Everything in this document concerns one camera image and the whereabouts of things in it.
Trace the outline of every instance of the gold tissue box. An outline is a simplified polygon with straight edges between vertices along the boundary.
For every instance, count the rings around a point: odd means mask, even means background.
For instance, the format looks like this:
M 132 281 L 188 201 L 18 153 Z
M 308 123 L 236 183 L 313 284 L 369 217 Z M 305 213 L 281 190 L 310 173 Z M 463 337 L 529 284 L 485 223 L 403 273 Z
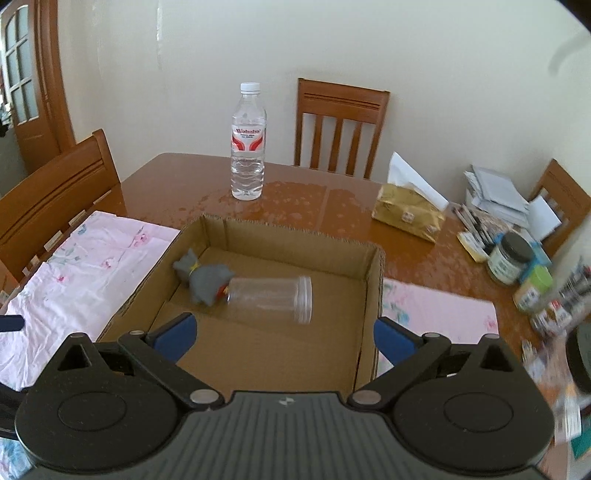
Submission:
M 446 214 L 414 190 L 382 185 L 371 216 L 435 243 Z

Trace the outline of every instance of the green jar lid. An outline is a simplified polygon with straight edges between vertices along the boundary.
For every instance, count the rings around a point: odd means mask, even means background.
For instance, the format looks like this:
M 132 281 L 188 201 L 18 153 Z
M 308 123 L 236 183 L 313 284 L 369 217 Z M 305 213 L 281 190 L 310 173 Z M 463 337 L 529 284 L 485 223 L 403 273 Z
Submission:
M 542 265 L 536 265 L 531 270 L 528 279 L 540 293 L 544 293 L 552 286 L 552 275 L 550 275 L 548 269 Z

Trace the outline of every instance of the jar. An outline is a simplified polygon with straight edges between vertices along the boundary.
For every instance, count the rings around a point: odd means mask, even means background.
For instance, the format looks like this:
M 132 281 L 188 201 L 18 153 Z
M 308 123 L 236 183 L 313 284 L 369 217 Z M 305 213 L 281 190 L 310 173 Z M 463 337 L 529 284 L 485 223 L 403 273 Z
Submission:
M 521 287 L 513 295 L 515 306 L 526 312 L 532 308 L 540 297 L 552 286 L 552 275 L 546 267 L 536 265 L 529 277 L 521 284 Z
M 512 285 L 534 258 L 534 251 L 525 238 L 515 232 L 507 232 L 495 246 L 487 270 L 493 280 Z

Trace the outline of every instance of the chair backrest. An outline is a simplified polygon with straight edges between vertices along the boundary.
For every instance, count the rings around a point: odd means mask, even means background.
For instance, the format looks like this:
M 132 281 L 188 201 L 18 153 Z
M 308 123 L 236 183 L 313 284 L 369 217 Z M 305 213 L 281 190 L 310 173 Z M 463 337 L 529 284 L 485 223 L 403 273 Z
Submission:
M 591 210 L 591 197 L 552 159 L 530 200 L 542 195 L 562 224 L 543 242 L 546 254 L 552 258 L 569 235 L 585 220 Z
M 18 280 L 45 244 L 119 184 L 105 138 L 98 130 L 33 172 L 0 199 L 0 261 Z
M 356 122 L 347 160 L 345 172 L 347 175 L 353 175 L 355 172 L 362 124 L 375 125 L 374 136 L 369 147 L 367 163 L 365 164 L 365 173 L 363 174 L 363 177 L 368 179 L 374 166 L 375 154 L 378 149 L 379 137 L 382 133 L 389 99 L 390 92 L 386 91 L 298 79 L 294 165 L 300 165 L 304 113 L 312 113 L 316 116 L 310 168 L 318 168 L 322 141 L 322 122 L 325 116 L 331 116 L 336 118 L 335 135 L 330 149 L 328 166 L 328 171 L 332 172 L 336 171 L 339 159 L 343 121 L 352 120 Z

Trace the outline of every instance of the water bottle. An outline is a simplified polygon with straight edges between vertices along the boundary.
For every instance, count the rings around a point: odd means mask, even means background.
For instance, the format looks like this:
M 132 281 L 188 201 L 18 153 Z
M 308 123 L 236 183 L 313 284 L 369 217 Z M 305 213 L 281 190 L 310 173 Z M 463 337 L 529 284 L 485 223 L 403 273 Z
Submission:
M 242 99 L 232 117 L 232 195 L 254 200 L 261 196 L 265 174 L 267 112 L 259 83 L 241 83 L 240 91 Z

